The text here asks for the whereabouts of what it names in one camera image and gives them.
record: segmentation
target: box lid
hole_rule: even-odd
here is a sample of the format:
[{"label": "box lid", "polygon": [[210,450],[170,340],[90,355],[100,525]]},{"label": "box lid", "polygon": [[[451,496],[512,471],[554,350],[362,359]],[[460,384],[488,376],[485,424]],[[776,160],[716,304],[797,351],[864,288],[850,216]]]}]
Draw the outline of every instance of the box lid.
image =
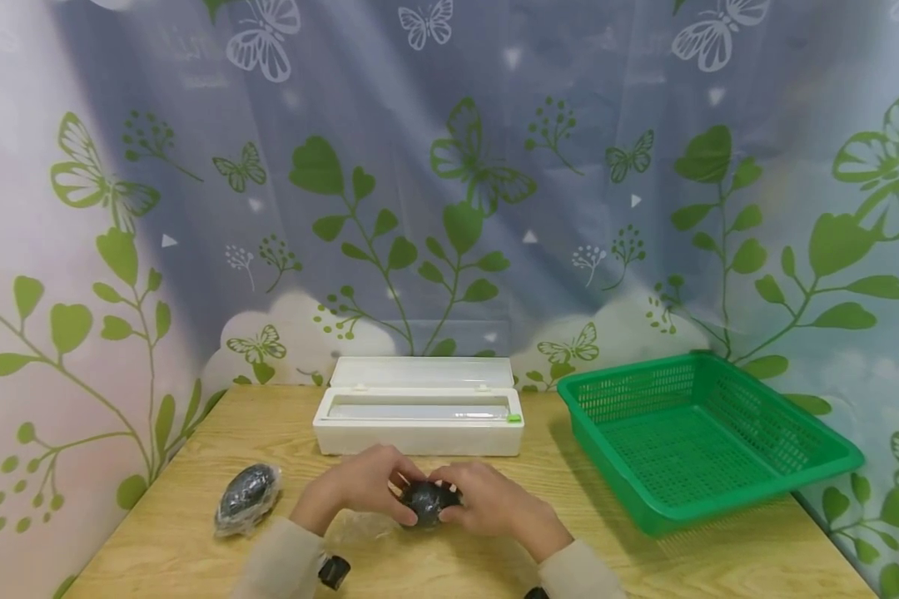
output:
[{"label": "box lid", "polygon": [[336,360],[331,387],[374,389],[506,389],[513,386],[508,358],[356,358]]}]

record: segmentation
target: white plastic box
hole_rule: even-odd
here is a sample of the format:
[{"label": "white plastic box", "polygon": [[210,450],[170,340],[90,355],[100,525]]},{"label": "white plastic box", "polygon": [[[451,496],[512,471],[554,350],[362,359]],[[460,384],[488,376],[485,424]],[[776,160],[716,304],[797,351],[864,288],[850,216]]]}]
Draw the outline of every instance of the white plastic box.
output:
[{"label": "white plastic box", "polygon": [[324,455],[519,455],[524,418],[508,358],[344,357],[313,430]]}]

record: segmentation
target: person's right hand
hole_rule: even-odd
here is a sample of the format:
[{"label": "person's right hand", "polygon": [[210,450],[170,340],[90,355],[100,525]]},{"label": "person's right hand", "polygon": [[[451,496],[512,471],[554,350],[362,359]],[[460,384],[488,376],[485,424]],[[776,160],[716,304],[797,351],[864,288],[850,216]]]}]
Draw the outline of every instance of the person's right hand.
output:
[{"label": "person's right hand", "polygon": [[513,537],[536,562],[574,541],[548,503],[488,464],[454,462],[436,468],[430,480],[454,484],[463,496],[463,505],[445,508],[440,521],[474,535]]}]

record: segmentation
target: basket rim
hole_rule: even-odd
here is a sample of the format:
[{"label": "basket rim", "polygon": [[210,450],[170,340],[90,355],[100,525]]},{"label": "basket rim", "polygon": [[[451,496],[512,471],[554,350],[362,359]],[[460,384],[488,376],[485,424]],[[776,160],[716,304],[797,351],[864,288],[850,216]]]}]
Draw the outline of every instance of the basket rim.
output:
[{"label": "basket rim", "polygon": [[[643,482],[641,482],[640,478],[635,475],[613,446],[609,445],[609,443],[606,442],[606,439],[603,439],[603,435],[600,433],[599,429],[596,428],[593,419],[584,413],[582,406],[576,401],[574,393],[569,390],[569,385],[583,383],[584,381],[594,379],[605,379],[607,374],[611,373],[637,374],[647,370],[655,370],[664,365],[671,366],[675,364],[686,364],[687,362],[700,364],[700,362],[703,361],[713,362],[713,364],[719,364],[719,367],[731,369],[734,371],[734,376],[744,377],[750,384],[757,385],[759,391],[765,393],[767,399],[779,404],[779,408],[788,411],[791,415],[797,416],[799,420],[802,420],[808,427],[813,429],[814,433],[827,437],[827,441],[838,445],[843,450],[842,457],[817,465],[813,468],[786,474],[784,477],[773,478],[772,480],[763,481],[757,484],[739,487],[732,491],[719,493],[716,494],[716,496],[699,499],[684,505],[670,506],[658,500],[652,493],[646,490]],[[633,364],[624,364],[583,373],[568,374],[567,377],[563,377],[559,380],[556,385],[556,390],[557,393],[559,393],[559,397],[565,404],[567,404],[570,417],[575,417],[577,422],[582,425],[583,430],[586,431],[590,440],[595,443],[596,448],[606,457],[609,466],[615,469],[620,477],[631,483],[633,492],[637,494],[640,501],[643,501],[647,507],[658,513],[659,516],[670,519],[670,521],[696,521],[696,519],[718,515],[720,512],[726,512],[759,503],[763,500],[779,496],[779,494],[796,491],[800,487],[819,482],[823,479],[854,471],[854,469],[860,468],[866,462],[865,455],[861,452],[859,447],[855,446],[855,443],[849,441],[840,433],[837,433],[833,428],[828,427],[828,425],[820,420],[820,418],[799,408],[799,406],[790,402],[789,399],[784,398],[782,394],[775,389],[772,389],[769,385],[766,385],[762,380],[741,370],[741,368],[733,364],[733,362],[709,351],[691,351],[687,354],[670,355],[670,357],[667,358],[650,359],[633,362]],[[603,478],[603,481],[608,485],[608,480]]]}]

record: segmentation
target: black egg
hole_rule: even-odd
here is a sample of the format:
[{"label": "black egg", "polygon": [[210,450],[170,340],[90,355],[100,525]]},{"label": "black egg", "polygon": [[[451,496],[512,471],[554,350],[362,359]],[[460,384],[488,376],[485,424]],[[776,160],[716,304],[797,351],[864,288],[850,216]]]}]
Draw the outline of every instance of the black egg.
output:
[{"label": "black egg", "polygon": [[433,528],[440,523],[440,512],[451,505],[460,505],[459,493],[450,491],[450,485],[435,482],[413,481],[400,498],[405,506],[416,512],[416,526],[404,528]]}]

